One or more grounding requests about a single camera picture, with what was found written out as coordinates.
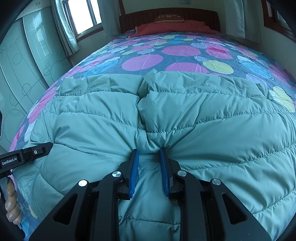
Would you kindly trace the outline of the person's left hand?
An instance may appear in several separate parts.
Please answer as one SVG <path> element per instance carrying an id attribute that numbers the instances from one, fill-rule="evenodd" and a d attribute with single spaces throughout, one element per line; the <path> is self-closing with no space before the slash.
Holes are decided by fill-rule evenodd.
<path id="1" fill-rule="evenodd" d="M 8 197 L 5 202 L 6 217 L 9 222 L 14 225 L 19 225 L 22 222 L 22 212 L 20 206 L 17 202 L 17 191 L 15 185 L 10 177 L 7 178 L 7 188 Z"/>

